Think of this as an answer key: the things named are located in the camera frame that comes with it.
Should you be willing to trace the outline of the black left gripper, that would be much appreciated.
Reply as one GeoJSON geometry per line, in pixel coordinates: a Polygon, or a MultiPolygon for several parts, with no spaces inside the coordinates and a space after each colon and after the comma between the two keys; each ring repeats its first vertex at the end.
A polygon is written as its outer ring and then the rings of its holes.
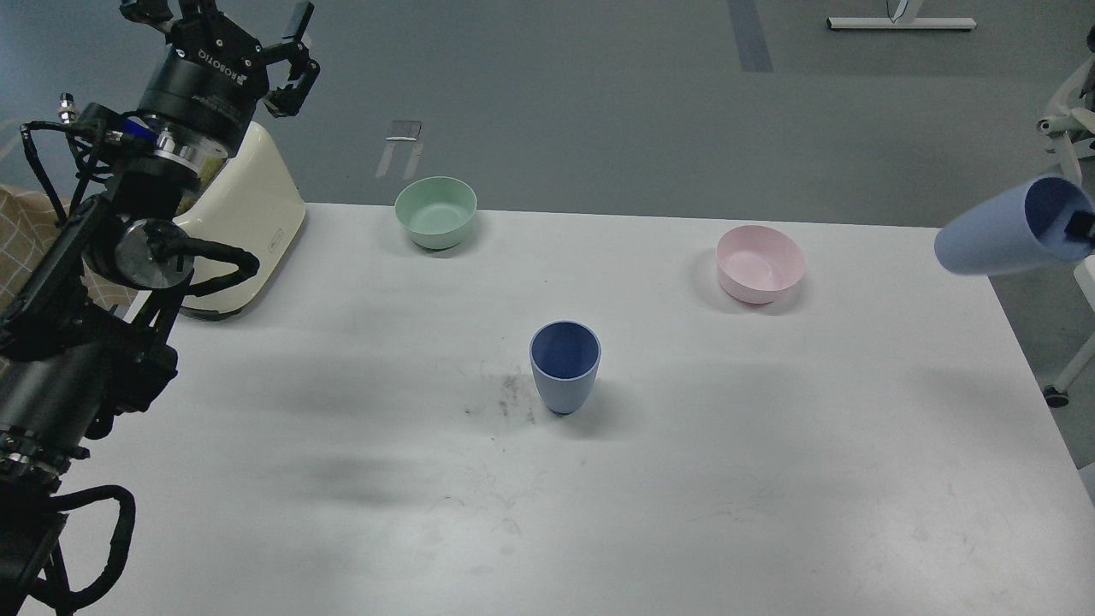
{"type": "MultiPolygon", "coordinates": [[[[224,156],[235,156],[258,101],[269,90],[258,65],[246,65],[261,43],[226,13],[189,13],[192,1],[122,1],[129,22],[149,25],[164,35],[168,51],[150,78],[137,112],[171,121],[212,141],[224,156]]],[[[273,117],[297,116],[321,73],[306,42],[316,5],[300,1],[281,42],[263,48],[264,66],[286,62],[281,86],[263,98],[273,117]]]]}

